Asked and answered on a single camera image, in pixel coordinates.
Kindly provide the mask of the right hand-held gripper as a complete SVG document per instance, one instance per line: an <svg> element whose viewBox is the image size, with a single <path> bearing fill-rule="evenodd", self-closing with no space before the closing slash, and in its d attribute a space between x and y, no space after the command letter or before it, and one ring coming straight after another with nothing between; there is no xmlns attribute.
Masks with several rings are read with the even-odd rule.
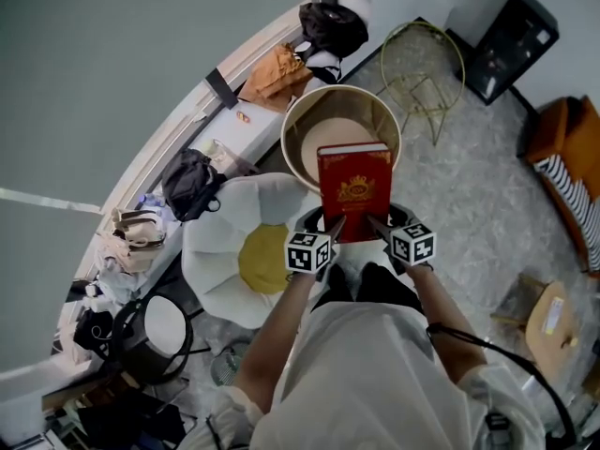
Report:
<svg viewBox="0 0 600 450"><path fill-rule="evenodd" d="M371 215L367 220L373 231L386 242L385 252L398 275L416 265L430 266L429 261L436 255L437 234L412 210L391 202L387 224Z"/></svg>

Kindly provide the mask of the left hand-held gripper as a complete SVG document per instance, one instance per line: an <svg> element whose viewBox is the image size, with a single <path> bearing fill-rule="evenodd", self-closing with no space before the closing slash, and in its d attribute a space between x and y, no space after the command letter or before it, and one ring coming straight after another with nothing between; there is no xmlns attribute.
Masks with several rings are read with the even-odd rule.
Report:
<svg viewBox="0 0 600 450"><path fill-rule="evenodd" d="M338 242L347 220L343 215L328 230L320 230L319 222L324 219L323 215L321 206L306 212L296 221L284 243L285 268L294 274L312 275L319 282L334 259L333 246Z"/></svg>

